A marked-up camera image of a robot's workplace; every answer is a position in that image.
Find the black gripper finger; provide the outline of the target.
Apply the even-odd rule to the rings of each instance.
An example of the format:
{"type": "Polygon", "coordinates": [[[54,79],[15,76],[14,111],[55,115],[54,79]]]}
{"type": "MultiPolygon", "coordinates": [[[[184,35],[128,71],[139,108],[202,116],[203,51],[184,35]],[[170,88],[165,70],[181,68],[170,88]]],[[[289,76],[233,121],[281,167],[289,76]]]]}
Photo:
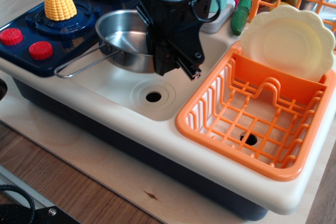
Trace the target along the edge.
{"type": "Polygon", "coordinates": [[[201,77],[202,70],[200,69],[200,65],[202,64],[202,56],[193,57],[191,59],[181,56],[178,58],[177,63],[191,80],[201,77]]]}
{"type": "Polygon", "coordinates": [[[180,68],[179,64],[177,63],[177,50],[174,49],[170,44],[155,44],[153,49],[154,69],[158,75],[164,76],[166,73],[180,68]]]}

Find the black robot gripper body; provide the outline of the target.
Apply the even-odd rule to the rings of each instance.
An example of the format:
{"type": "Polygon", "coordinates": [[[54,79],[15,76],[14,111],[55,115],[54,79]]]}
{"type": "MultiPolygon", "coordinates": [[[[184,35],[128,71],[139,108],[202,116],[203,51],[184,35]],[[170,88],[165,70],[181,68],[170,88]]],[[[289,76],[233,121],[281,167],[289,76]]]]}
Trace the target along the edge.
{"type": "Polygon", "coordinates": [[[200,27],[219,17],[219,12],[209,15],[211,1],[140,0],[139,10],[149,25],[184,59],[194,65],[201,65],[205,56],[198,37],[200,27]]]}

